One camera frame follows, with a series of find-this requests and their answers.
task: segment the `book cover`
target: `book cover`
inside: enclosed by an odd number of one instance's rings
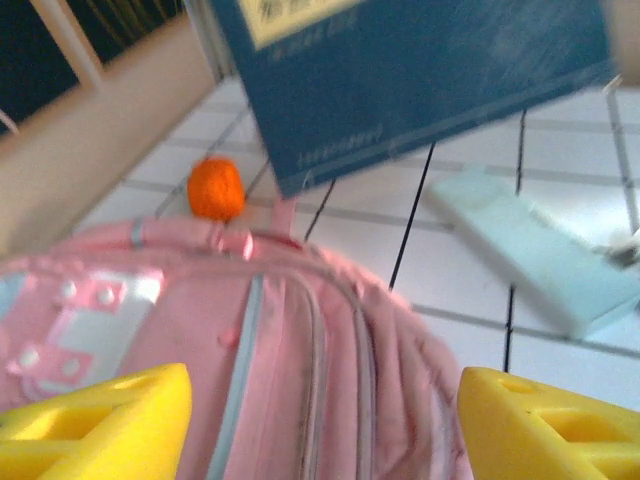
[[[598,0],[206,1],[286,197],[616,74]]]

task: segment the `orange ball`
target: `orange ball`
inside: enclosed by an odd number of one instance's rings
[[[187,196],[196,217],[228,222],[244,210],[240,173],[226,157],[208,157],[197,164],[187,181]]]

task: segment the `tile grout line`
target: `tile grout line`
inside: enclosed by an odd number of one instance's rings
[[[486,318],[473,317],[465,315],[463,313],[452,312],[450,310],[442,310],[440,308],[427,307],[425,305],[413,304],[411,308],[414,312],[428,315],[435,318],[442,318],[443,320],[449,320],[452,322],[460,323],[463,325],[470,325],[475,327],[483,327],[496,331],[504,331],[504,325],[501,325],[495,320],[488,320]],[[562,336],[560,334],[554,334],[549,332],[543,332],[527,327],[513,327],[512,333],[517,333],[529,338],[538,338],[541,340],[547,340],[562,345],[568,345],[573,347],[584,348],[589,351],[595,351],[599,353],[608,353],[617,355],[620,357],[631,358],[634,360],[640,360],[640,351],[631,350],[624,347],[615,347],[604,343],[590,342],[585,340],[575,340]]]
[[[265,162],[264,165],[262,165],[262,167],[260,167],[260,171],[258,172],[258,174],[256,175],[256,178],[254,178],[251,183],[249,184],[249,186],[247,187],[247,191],[244,194],[244,198],[245,200],[249,199],[249,196],[253,193],[253,191],[255,190],[256,186],[258,185],[258,183],[260,182],[260,180],[262,180],[262,177],[264,176],[265,172],[267,171],[267,168],[269,167],[269,162]]]
[[[520,195],[522,189],[522,166],[524,160],[524,142],[525,142],[525,128],[526,128],[526,116],[527,111],[523,110],[520,116],[520,138],[518,139],[518,165],[516,167],[516,195]],[[509,367],[511,363],[511,336],[513,334],[513,305],[516,297],[516,286],[511,284],[509,286],[509,302],[507,306],[507,325],[504,337],[504,363],[502,370],[509,373]]]
[[[311,220],[311,225],[309,225],[309,228],[307,229],[307,232],[304,235],[305,242],[309,241],[311,232],[313,231],[313,228],[316,226],[316,223],[318,223],[318,219],[320,218],[320,215],[322,214],[322,211],[324,210],[324,207],[327,204],[327,201],[329,200],[329,196],[331,195],[331,192],[333,192],[333,187],[335,186],[335,184],[336,184],[336,181],[333,180],[331,182],[331,185],[329,185],[329,189],[327,190],[327,193],[325,193],[324,198],[322,199],[322,202],[318,207],[318,210],[316,210],[316,213],[313,216],[313,220]]]
[[[500,332],[504,331],[504,324],[499,323],[498,321],[488,320],[486,318],[474,317],[471,315],[466,315],[464,313],[452,312],[450,310],[443,310],[441,308],[428,307],[426,305],[420,305],[415,303],[411,305],[411,309],[414,312],[417,312],[423,315],[429,315],[431,317],[440,317],[446,320],[451,320],[453,322],[491,328],[493,330],[498,330]]]
[[[231,132],[233,132],[233,130],[235,130],[235,128],[244,119],[244,117],[247,115],[248,112],[249,112],[248,108],[245,108],[243,111],[239,112],[236,115],[236,118],[234,118],[233,121],[229,125],[227,125],[227,128],[224,129],[224,131],[218,136],[218,138],[216,140],[214,140],[213,143],[211,143],[209,145],[209,147],[206,149],[205,155],[209,155],[209,154],[213,153],[213,151],[216,148],[218,148],[220,145],[222,145],[222,143],[226,140],[226,138],[229,135],[231,135]],[[182,191],[182,189],[185,186],[184,184],[186,183],[187,179],[189,178],[189,175],[187,175],[184,178],[182,178],[180,180],[180,182],[178,182],[178,185],[176,185],[176,187],[173,189],[173,191],[169,195],[167,195],[167,198],[165,198],[163,200],[163,202],[158,206],[158,208],[156,208],[156,211],[154,212],[154,216],[156,218],[160,217],[164,213],[164,211],[171,204],[171,202],[173,202],[175,200],[175,198],[177,197],[177,195]]]
[[[636,191],[632,176],[633,173],[631,172],[624,133],[620,123],[620,109],[618,108],[618,100],[615,90],[610,90],[607,93],[607,107],[609,109],[609,119],[611,120],[613,142],[615,143],[616,152],[618,154],[618,167],[620,169],[620,179],[624,190],[624,198],[627,203],[629,226],[631,227],[631,233],[634,234],[640,230],[640,215],[638,213],[638,203],[636,200]]]
[[[400,250],[398,251],[398,256],[396,257],[396,264],[393,267],[393,273],[391,274],[391,279],[389,280],[389,290],[393,290],[393,287],[396,283],[396,279],[398,278],[398,272],[400,271],[400,264],[402,263],[402,257],[404,256],[404,251],[407,247],[407,242],[409,241],[409,235],[411,234],[411,227],[413,226],[413,220],[416,216],[416,211],[418,210],[418,204],[420,203],[420,197],[422,197],[422,189],[424,188],[424,182],[427,178],[427,171],[429,170],[429,165],[431,164],[431,159],[433,158],[433,151],[436,148],[436,144],[432,143],[431,148],[429,149],[429,156],[427,157],[427,161],[424,164],[424,168],[422,170],[422,177],[420,178],[420,184],[418,185],[418,191],[416,193],[416,198],[413,201],[413,206],[411,207],[411,214],[409,215],[409,221],[407,222],[407,227],[404,230],[404,236],[402,237],[402,243],[400,244]]]
[[[156,193],[173,193],[175,187],[167,185],[166,183],[149,182],[147,180],[134,180],[131,178],[125,178],[120,182],[120,185],[127,188],[134,188],[136,190],[142,190],[145,192]]]

